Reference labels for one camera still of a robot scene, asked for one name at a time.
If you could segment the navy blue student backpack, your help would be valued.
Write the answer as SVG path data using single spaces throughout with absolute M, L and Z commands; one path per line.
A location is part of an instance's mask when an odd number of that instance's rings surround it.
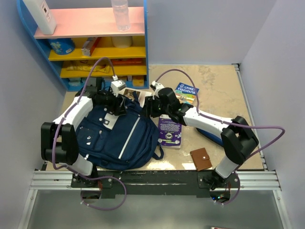
M 141 115 L 139 100 L 126 98 L 124 107 L 126 114 L 118 116 L 113 127 L 106 124 L 110 120 L 106 107 L 98 105 L 76 130 L 80 155 L 96 166 L 124 171 L 164 157 L 163 150 L 155 153 L 160 146 L 159 130 L 150 118 Z

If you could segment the brown leather wallet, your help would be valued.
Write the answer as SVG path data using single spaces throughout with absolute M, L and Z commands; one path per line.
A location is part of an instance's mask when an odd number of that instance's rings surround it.
M 191 151 L 190 155 L 197 171 L 203 171 L 212 168 L 210 157 L 204 147 Z

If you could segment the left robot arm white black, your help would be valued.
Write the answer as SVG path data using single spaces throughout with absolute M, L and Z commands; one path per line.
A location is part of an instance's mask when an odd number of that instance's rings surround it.
M 76 130 L 83 118 L 97 105 L 104 106 L 106 111 L 102 124 L 113 129 L 118 117 L 126 113 L 125 99 L 119 93 L 125 87 L 125 82 L 115 76 L 109 90 L 96 86 L 90 89 L 83 87 L 77 92 L 72 104 L 63 114 L 52 122 L 42 124 L 42 159 L 52 162 L 55 170 L 66 168 L 73 172 L 75 177 L 82 178 L 86 186 L 96 186 L 99 181 L 96 166 L 87 156 L 79 153 Z

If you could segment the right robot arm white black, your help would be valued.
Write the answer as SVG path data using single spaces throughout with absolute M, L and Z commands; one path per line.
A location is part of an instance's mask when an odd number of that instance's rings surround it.
M 230 119 L 200 111 L 191 104 L 181 103 L 169 87 L 147 96 L 142 113 L 146 117 L 167 115 L 175 123 L 195 127 L 210 140 L 222 143 L 224 157 L 204 178 L 211 190 L 224 187 L 229 182 L 229 176 L 248 159 L 259 143 L 243 117 Z

